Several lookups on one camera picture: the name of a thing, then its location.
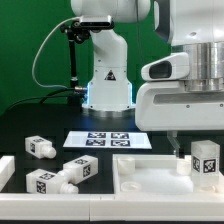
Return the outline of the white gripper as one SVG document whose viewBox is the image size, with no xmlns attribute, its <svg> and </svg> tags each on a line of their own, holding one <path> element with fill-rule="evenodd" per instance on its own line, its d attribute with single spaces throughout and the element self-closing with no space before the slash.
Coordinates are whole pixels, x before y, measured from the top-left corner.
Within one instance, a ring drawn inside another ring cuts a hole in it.
<svg viewBox="0 0 224 224">
<path fill-rule="evenodd" d="M 177 131 L 224 130 L 224 91 L 186 92 L 181 81 L 144 83 L 136 97 L 135 123 L 141 131 L 168 131 L 173 154 L 184 159 Z"/>
</svg>

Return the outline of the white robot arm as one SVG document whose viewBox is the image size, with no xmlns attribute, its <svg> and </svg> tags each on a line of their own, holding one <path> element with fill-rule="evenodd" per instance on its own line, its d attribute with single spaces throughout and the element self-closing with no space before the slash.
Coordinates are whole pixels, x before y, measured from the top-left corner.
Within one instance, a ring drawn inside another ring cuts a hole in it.
<svg viewBox="0 0 224 224">
<path fill-rule="evenodd" d="M 224 129 L 224 0 L 71 0 L 71 8 L 93 42 L 85 109 L 132 103 L 141 131 Z M 145 64 L 110 26 L 150 12 L 171 52 Z"/>
</svg>

